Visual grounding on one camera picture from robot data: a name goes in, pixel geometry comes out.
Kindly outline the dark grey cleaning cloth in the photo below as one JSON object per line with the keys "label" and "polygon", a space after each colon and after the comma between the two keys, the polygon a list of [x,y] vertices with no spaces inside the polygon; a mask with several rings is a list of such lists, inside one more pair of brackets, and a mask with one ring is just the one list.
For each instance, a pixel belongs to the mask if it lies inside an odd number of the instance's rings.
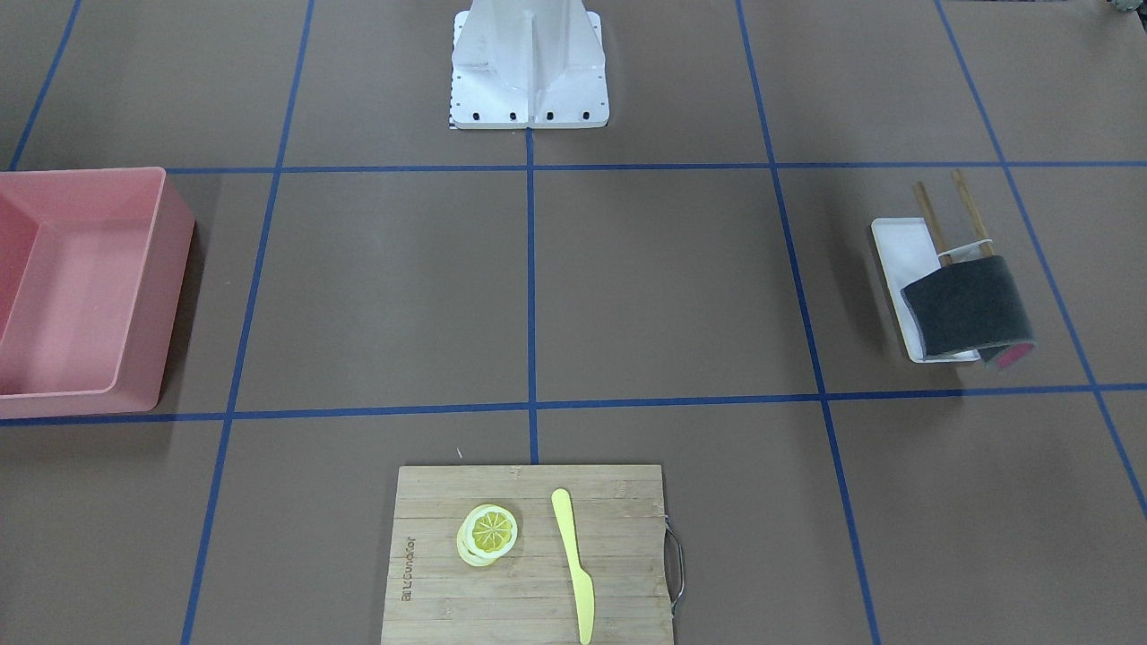
{"label": "dark grey cleaning cloth", "polygon": [[902,288],[924,359],[975,351],[1008,370],[1035,350],[1030,322],[1008,262],[1000,254],[952,262]]}

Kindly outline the yellow plastic knife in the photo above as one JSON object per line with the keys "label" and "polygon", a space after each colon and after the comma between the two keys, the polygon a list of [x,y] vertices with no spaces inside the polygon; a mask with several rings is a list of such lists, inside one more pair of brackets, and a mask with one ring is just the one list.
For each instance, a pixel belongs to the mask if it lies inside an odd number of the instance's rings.
{"label": "yellow plastic knife", "polygon": [[574,498],[565,487],[557,487],[551,494],[551,506],[556,516],[557,535],[565,552],[565,564],[574,588],[576,621],[579,644],[591,644],[596,621],[596,593],[590,573],[582,567],[582,552],[577,536]]}

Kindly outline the yellow lemon slice toy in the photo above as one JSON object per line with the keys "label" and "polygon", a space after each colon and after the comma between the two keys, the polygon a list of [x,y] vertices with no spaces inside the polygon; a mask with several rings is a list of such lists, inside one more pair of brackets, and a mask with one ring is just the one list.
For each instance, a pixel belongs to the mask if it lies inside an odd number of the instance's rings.
{"label": "yellow lemon slice toy", "polygon": [[487,567],[507,555],[518,538],[513,512],[483,503],[466,515],[457,531],[457,554],[471,567]]}

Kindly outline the bamboo cutting board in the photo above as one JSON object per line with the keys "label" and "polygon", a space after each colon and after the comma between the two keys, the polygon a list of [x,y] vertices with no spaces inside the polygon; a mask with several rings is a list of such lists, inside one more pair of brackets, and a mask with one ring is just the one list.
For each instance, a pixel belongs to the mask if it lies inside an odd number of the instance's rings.
{"label": "bamboo cutting board", "polygon": [[[579,644],[551,494],[574,498],[596,593],[591,644],[671,644],[664,477],[657,465],[405,466],[397,477],[384,644]],[[518,522],[507,555],[471,567],[457,531],[496,503]]]}

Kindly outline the white rectangular tray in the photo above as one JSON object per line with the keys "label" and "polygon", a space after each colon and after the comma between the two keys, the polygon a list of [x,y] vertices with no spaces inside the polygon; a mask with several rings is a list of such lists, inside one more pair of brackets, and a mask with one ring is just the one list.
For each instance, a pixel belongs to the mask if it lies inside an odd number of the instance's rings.
{"label": "white rectangular tray", "polygon": [[910,313],[902,289],[935,270],[941,269],[928,226],[923,218],[876,218],[871,223],[871,233],[876,249],[877,262],[884,273],[885,294],[894,308],[894,319],[900,327],[902,345],[910,362],[915,364],[978,362],[980,352],[974,350],[926,357],[916,322]]}

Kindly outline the pink plastic bin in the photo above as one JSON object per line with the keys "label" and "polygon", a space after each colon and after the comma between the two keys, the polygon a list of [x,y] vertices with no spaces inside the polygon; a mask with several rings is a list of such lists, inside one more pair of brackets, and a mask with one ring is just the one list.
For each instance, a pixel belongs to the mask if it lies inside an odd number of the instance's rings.
{"label": "pink plastic bin", "polygon": [[159,403],[195,217],[164,168],[1,176],[1,417]]}

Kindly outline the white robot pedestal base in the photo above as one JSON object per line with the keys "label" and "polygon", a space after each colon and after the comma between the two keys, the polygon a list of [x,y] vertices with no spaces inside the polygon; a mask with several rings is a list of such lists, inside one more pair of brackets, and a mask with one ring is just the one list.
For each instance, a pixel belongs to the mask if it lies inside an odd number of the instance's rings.
{"label": "white robot pedestal base", "polygon": [[609,123],[602,20],[582,1],[475,1],[457,13],[452,36],[451,127]]}

